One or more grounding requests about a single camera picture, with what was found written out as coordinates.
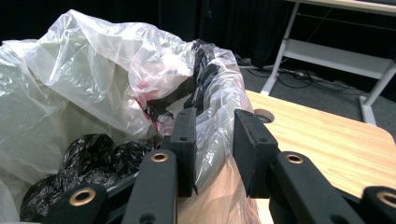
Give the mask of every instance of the white desk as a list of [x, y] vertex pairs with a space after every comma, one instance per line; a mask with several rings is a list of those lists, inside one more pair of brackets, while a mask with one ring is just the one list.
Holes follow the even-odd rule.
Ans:
[[316, 44], [306, 43], [294, 39], [289, 39], [290, 31], [297, 15], [301, 3], [338, 7], [343, 9], [358, 10], [396, 16], [396, 7], [381, 4], [367, 3], [355, 0], [293, 0], [294, 9], [290, 16], [289, 25], [283, 36], [279, 52], [276, 56], [274, 69], [262, 88], [261, 94], [269, 95], [276, 83], [276, 75], [283, 57], [315, 63], [338, 70], [379, 79], [375, 87], [366, 98], [360, 97], [361, 112], [366, 123], [375, 125], [375, 116], [372, 104], [382, 90], [388, 85], [396, 73], [396, 62], [390, 59], [377, 58], [341, 49], [328, 48]]

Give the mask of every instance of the table surface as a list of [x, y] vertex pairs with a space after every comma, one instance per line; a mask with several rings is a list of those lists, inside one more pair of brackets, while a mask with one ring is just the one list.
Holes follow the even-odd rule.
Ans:
[[[265, 124], [281, 151], [307, 156], [335, 187], [361, 197], [367, 186], [396, 189], [396, 146], [376, 126], [247, 91], [254, 109], [270, 111]], [[257, 200], [262, 223], [271, 223], [268, 200]]]
[[368, 3], [357, 0], [289, 0], [323, 7], [338, 7], [356, 11], [371, 12], [388, 16], [396, 16], [396, 6]]

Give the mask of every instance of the black plastic bag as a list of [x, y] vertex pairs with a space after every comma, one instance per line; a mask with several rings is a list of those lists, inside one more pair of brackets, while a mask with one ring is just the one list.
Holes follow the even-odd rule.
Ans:
[[136, 174], [146, 153], [158, 148], [161, 137], [137, 140], [114, 147], [106, 134], [86, 134], [70, 144], [57, 175], [49, 175], [29, 188], [21, 206], [21, 221], [40, 222], [51, 204], [64, 192], [82, 183], [106, 188]]

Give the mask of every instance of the black cable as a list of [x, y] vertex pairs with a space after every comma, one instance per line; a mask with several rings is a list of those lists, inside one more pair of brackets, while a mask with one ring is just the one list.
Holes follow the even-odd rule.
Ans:
[[255, 76], [255, 77], [269, 77], [269, 76], [260, 76], [257, 74], [254, 74], [253, 72], [250, 71], [250, 69], [246, 69], [251, 75]]
[[[293, 74], [290, 70], [283, 69], [283, 68], [280, 68], [279, 70], [280, 70], [281, 72], [283, 72], [283, 73], [286, 73], [286, 74], [288, 74], [288, 75], [292, 75], [292, 76], [294, 77], [294, 74]], [[310, 85], [312, 84], [312, 80], [310, 80], [309, 82], [305, 82], [304, 80], [299, 79], [300, 81], [302, 81], [303, 83], [305, 83], [305, 85], [303, 85], [303, 86], [291, 86], [291, 85], [289, 85], [289, 84], [286, 84], [286, 83], [280, 78], [280, 76], [277, 77], [277, 80], [279, 80], [280, 83], [282, 83], [284, 86], [289, 87], [289, 88], [292, 88], [292, 89], [303, 89], [303, 88], [306, 88], [306, 87], [308, 87], [308, 86], [310, 86]]]
[[[340, 84], [331, 83], [331, 82], [325, 81], [325, 80], [315, 80], [315, 79], [312, 78], [308, 73], [304, 74], [304, 76], [302, 77], [302, 76], [299, 75], [298, 73], [296, 73], [296, 72], [294, 72], [294, 71], [290, 71], [290, 70], [288, 70], [288, 69], [279, 69], [279, 70], [282, 71], [282, 72], [284, 72], [284, 73], [286, 73], [287, 75], [293, 76], [294, 78], [296, 78], [296, 79], [302, 81], [303, 83], [306, 83], [306, 85], [305, 85], [305, 86], [302, 86], [302, 87], [293, 87], [293, 86], [287, 85], [286, 83], [284, 83], [284, 82], [283, 82], [281, 79], [279, 79], [279, 77], [278, 77], [279, 81], [280, 81], [282, 84], [284, 84], [285, 86], [290, 87], [290, 88], [302, 89], [302, 88], [305, 88], [305, 87], [308, 87], [308, 86], [312, 85], [312, 86], [314, 86], [314, 87], [323, 89], [323, 90], [325, 90], [325, 91], [331, 91], [331, 92], [340, 93], [340, 94], [360, 95], [360, 94], [362, 94], [362, 93], [365, 93], [365, 91], [359, 91], [359, 92], [345, 92], [346, 90], [355, 90], [355, 89], [354, 89], [354, 88], [351, 88], [351, 87], [349, 87], [349, 86], [342, 86], [342, 85], [340, 85]], [[339, 87], [339, 88], [342, 88], [342, 89], [330, 88], [330, 87], [324, 86], [323, 84], [320, 84], [320, 82], [325, 83], [325, 84], [327, 84], [327, 85], [336, 86], [336, 87]]]

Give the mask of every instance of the clear plastic bag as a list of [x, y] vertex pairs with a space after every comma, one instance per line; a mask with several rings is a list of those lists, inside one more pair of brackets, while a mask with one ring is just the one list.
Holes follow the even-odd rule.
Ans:
[[[19, 220], [28, 187], [56, 174], [67, 146], [83, 134], [106, 133], [120, 144], [171, 133], [195, 91], [195, 44], [149, 24], [113, 24], [74, 10], [39, 40], [4, 42], [0, 222]], [[218, 74], [206, 83], [197, 117], [199, 195], [179, 200], [178, 220], [257, 223], [231, 153], [233, 111], [252, 108], [233, 54], [210, 48], [213, 57], [200, 66], [214, 64]]]

